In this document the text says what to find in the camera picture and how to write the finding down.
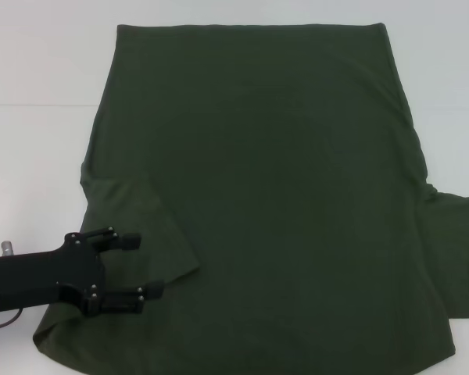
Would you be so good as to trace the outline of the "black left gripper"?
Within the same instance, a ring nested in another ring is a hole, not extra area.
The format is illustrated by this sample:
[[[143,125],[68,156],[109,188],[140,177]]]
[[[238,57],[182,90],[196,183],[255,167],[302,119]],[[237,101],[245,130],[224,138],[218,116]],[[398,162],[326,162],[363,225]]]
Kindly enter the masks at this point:
[[[85,315],[142,313],[145,303],[160,299],[163,280],[105,291],[101,252],[134,251],[141,235],[113,227],[69,233],[56,250],[0,257],[0,312],[63,302]]]

